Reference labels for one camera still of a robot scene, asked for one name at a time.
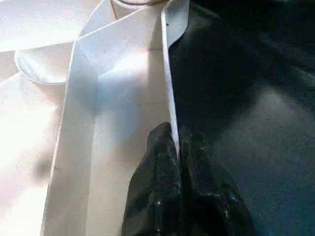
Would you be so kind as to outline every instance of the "white surface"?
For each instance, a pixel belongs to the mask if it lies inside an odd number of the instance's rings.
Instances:
[[[114,21],[116,17],[110,0],[103,0],[91,13],[80,36]],[[68,76],[72,46],[73,42],[68,42],[18,50],[15,62],[18,69],[38,85],[64,85]]]
[[[170,14],[182,4],[187,1],[177,1]],[[118,236],[129,180],[149,132],[172,121],[178,140],[162,50],[163,7],[137,10],[75,42],[43,236]]]
[[[113,8],[115,10],[116,16],[118,19],[129,15],[130,13],[143,8],[143,7],[148,7],[145,4],[142,5],[134,5],[134,4],[127,4],[125,2],[122,2],[120,0],[111,0],[113,4]]]
[[[71,42],[99,0],[0,1],[0,52]]]
[[[0,235],[38,236],[60,108],[20,73],[0,84]]]
[[[72,44],[70,42],[17,51],[15,53],[16,65],[20,71],[36,83],[65,83]]]
[[[14,62],[14,52],[0,53],[0,83],[18,72]]]

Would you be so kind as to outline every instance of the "white cardboard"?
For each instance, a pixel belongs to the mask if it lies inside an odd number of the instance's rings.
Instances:
[[[42,236],[120,235],[128,184],[149,132],[168,121],[178,141],[165,58],[171,43],[162,43],[185,31],[188,1],[169,3],[170,11],[164,6],[139,9],[75,42]],[[178,10],[182,18],[170,23],[186,22],[177,23],[175,35],[162,33]]]

